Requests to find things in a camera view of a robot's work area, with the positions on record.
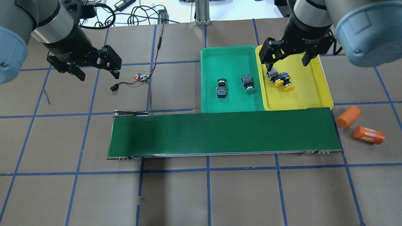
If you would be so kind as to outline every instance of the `small circuit board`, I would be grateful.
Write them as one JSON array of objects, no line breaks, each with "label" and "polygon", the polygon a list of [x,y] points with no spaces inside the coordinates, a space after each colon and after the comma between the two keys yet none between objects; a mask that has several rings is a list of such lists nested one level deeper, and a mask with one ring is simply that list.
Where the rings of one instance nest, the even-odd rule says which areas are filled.
[{"label": "small circuit board", "polygon": [[149,79],[149,75],[146,74],[137,74],[135,76],[135,80],[139,81],[139,82],[147,82]]}]

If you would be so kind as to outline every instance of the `orange cylinder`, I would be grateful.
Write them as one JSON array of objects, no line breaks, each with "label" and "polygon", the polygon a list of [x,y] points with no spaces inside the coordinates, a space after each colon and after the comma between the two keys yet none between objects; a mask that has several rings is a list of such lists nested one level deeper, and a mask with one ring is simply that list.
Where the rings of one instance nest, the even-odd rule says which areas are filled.
[{"label": "orange cylinder", "polygon": [[353,137],[369,143],[381,144],[384,141],[385,134],[363,126],[357,126],[353,132]]},{"label": "orange cylinder", "polygon": [[336,123],[340,127],[348,128],[360,115],[361,110],[358,107],[350,106],[336,119]]}]

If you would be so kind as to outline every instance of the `green tray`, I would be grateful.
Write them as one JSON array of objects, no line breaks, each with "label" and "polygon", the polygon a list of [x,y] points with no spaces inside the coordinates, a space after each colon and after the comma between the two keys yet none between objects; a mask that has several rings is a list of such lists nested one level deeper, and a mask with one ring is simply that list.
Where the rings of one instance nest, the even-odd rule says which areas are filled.
[{"label": "green tray", "polygon": [[[241,77],[251,75],[256,92],[246,94]],[[218,79],[227,80],[226,98],[218,98]],[[264,111],[254,46],[214,47],[201,51],[201,112]]]},{"label": "green tray", "polygon": [[340,151],[329,109],[113,118],[107,159]]}]

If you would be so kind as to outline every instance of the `yellow bin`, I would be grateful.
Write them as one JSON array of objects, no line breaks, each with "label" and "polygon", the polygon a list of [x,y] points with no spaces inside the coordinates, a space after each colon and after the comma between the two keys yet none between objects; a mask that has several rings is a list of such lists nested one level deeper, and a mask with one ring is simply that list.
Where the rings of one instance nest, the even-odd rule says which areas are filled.
[{"label": "yellow bin", "polygon": [[296,110],[314,107],[332,109],[334,107],[319,56],[312,59],[306,67],[302,64],[303,53],[290,55],[274,64],[274,68],[279,73],[284,71],[289,73],[290,82],[295,86],[293,90],[285,92],[285,87],[276,88],[268,79],[267,68],[261,64],[258,56],[261,47],[262,45],[259,45],[255,52],[265,110]]}]

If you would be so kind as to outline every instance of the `metal post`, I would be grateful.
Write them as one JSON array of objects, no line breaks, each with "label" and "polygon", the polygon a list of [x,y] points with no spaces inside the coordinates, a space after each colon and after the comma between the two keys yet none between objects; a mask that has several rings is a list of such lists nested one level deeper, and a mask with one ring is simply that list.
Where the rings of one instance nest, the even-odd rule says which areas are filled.
[{"label": "metal post", "polygon": [[209,0],[195,0],[195,23],[197,26],[210,25]]}]

